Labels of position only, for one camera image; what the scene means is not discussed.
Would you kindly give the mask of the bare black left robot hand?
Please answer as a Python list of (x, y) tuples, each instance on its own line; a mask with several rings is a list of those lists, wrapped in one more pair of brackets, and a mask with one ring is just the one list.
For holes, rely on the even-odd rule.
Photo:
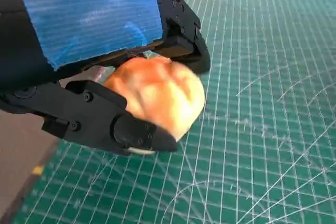
[(119, 155), (175, 152), (211, 60), (185, 0), (1, 0), (1, 110)]

